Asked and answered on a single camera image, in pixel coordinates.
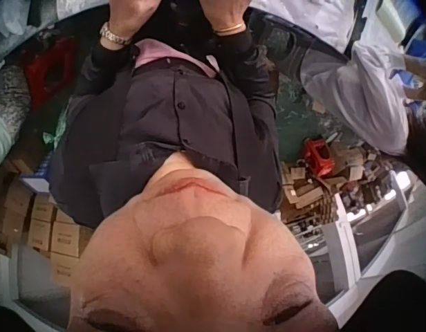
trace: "hand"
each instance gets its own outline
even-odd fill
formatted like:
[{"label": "hand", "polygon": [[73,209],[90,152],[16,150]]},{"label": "hand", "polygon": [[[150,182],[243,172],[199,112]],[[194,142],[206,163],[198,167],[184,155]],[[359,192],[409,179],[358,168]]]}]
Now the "hand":
[{"label": "hand", "polygon": [[200,0],[213,30],[232,28],[243,22],[250,0]]},{"label": "hand", "polygon": [[109,29],[132,38],[158,9],[161,0],[110,0]]}]

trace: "bracelet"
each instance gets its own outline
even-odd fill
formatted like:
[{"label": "bracelet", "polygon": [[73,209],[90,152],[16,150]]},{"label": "bracelet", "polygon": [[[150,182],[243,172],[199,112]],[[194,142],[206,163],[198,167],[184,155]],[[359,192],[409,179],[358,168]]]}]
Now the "bracelet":
[{"label": "bracelet", "polygon": [[218,36],[227,36],[227,35],[233,35],[233,33],[242,27],[246,28],[245,22],[241,22],[240,24],[237,24],[235,26],[232,26],[231,28],[225,28],[220,30],[215,30],[214,33],[216,33]]},{"label": "bracelet", "polygon": [[104,37],[105,39],[108,39],[110,42],[113,42],[115,44],[122,45],[122,46],[129,45],[131,43],[131,40],[132,40],[132,38],[129,38],[129,39],[122,38],[122,37],[119,37],[119,36],[115,35],[114,33],[112,33],[109,30],[109,23],[108,22],[106,22],[102,26],[102,29],[100,31],[100,35],[102,37]]}]

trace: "pink shirt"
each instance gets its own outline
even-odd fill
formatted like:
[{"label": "pink shirt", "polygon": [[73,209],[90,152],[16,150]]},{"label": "pink shirt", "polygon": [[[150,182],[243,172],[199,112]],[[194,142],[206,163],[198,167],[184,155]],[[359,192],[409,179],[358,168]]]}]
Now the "pink shirt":
[{"label": "pink shirt", "polygon": [[197,65],[210,78],[216,76],[216,71],[206,64],[155,39],[143,39],[136,43],[136,46],[141,50],[141,53],[136,59],[136,68],[164,57],[176,57]]}]

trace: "black shirt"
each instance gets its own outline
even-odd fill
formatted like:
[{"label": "black shirt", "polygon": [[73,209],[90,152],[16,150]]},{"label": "black shirt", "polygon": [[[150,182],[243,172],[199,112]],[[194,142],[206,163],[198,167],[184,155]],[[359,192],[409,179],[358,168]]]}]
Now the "black shirt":
[{"label": "black shirt", "polygon": [[96,227],[184,151],[195,167],[274,212],[281,199],[274,93],[250,34],[218,40],[226,76],[216,79],[181,59],[135,70],[135,54],[135,46],[109,51],[98,44],[87,59],[53,158],[50,190],[59,206]]}]

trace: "red object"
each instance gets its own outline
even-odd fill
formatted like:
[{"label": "red object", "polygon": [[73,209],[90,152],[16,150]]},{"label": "red object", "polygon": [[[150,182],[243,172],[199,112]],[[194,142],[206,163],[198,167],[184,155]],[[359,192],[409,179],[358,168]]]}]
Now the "red object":
[{"label": "red object", "polygon": [[323,140],[306,140],[304,158],[317,176],[327,175],[335,167],[328,145]]},{"label": "red object", "polygon": [[75,38],[62,38],[24,64],[33,109],[38,109],[73,81],[76,49]]}]

